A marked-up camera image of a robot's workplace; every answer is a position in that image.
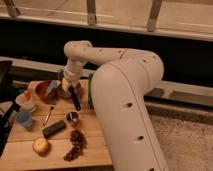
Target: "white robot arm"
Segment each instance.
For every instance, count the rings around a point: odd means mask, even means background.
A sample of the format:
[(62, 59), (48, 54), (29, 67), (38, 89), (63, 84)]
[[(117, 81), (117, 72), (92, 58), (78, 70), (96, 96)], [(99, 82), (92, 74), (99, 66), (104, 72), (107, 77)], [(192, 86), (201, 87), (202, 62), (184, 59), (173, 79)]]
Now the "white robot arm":
[(75, 86), (86, 62), (101, 65), (91, 94), (115, 171), (168, 171), (143, 99), (162, 79), (160, 58), (144, 50), (94, 48), (88, 41), (68, 42), (64, 52), (64, 89)]

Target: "food item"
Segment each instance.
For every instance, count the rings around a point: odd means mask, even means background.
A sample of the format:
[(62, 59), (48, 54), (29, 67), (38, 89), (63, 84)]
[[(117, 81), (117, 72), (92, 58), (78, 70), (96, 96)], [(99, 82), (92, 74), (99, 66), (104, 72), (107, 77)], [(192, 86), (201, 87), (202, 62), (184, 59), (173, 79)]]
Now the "food item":
[(59, 132), (60, 130), (62, 130), (62, 129), (64, 129), (64, 128), (66, 128), (66, 125), (65, 125), (65, 123), (64, 123), (63, 120), (60, 120), (60, 121), (58, 121), (58, 122), (56, 122), (56, 123), (50, 125), (49, 127), (44, 128), (44, 129), (42, 130), (42, 132), (43, 132), (44, 137), (45, 137), (45, 138), (48, 138), (48, 137), (50, 137), (51, 135), (53, 135), (53, 134)]
[(26, 101), (30, 100), (31, 94), (30, 94), (30, 92), (28, 90), (24, 91), (24, 97), (25, 97)]
[(72, 149), (64, 156), (65, 161), (71, 161), (83, 154), (83, 149), (86, 147), (86, 138), (84, 134), (75, 129), (71, 131), (70, 141), (72, 142)]
[(38, 154), (44, 154), (49, 150), (50, 144), (45, 138), (37, 138), (33, 142), (33, 150)]

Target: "bowl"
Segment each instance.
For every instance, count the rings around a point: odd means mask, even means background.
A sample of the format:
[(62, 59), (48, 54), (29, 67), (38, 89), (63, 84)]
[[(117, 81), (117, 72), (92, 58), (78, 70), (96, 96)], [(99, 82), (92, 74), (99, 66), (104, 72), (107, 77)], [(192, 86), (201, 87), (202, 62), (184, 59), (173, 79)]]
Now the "bowl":
[(45, 80), (40, 82), (35, 89), (36, 94), (40, 97), (41, 100), (51, 100), (57, 94), (57, 88), (53, 88), (49, 93), (47, 93), (47, 89), (52, 80)]

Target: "wooden table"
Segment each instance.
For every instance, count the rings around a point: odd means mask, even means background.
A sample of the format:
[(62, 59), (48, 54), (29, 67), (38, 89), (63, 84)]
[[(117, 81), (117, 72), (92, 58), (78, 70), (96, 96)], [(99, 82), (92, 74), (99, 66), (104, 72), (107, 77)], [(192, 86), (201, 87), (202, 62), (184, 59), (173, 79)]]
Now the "wooden table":
[(81, 111), (79, 117), (82, 122), (80, 130), (85, 134), (87, 147), (83, 150), (83, 155), (68, 162), (64, 161), (64, 155), (72, 148), (69, 140), (70, 132), (73, 128), (66, 121), (66, 114), (75, 111), (71, 100), (59, 98), (56, 101), (55, 109), (48, 120), (49, 126), (61, 119), (66, 122), (67, 128), (49, 139), (51, 143), (50, 152), (41, 157), (32, 149), (33, 140), (42, 137), (42, 123), (49, 111), (50, 104), (46, 104), (35, 94), (37, 81), (30, 82), (28, 90), (32, 93), (37, 110), (32, 113), (33, 125), (23, 128), (14, 123), (8, 142), (0, 159), (0, 170), (33, 170), (33, 169), (53, 169), (53, 168), (77, 168), (90, 166), (112, 165), (100, 125), (96, 119), (93, 109), (90, 109), (88, 99), (88, 81), (81, 80), (83, 87), (83, 97), (81, 98)]

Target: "white cup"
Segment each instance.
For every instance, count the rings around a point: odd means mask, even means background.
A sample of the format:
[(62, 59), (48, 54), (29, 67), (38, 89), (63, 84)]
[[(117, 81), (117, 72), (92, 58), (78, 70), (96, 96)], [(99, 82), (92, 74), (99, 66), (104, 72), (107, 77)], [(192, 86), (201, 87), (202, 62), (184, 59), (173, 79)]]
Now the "white cup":
[(30, 97), (29, 100), (26, 100), (24, 93), (18, 95), (15, 101), (23, 110), (27, 110), (29, 112), (34, 112), (36, 110), (32, 97)]

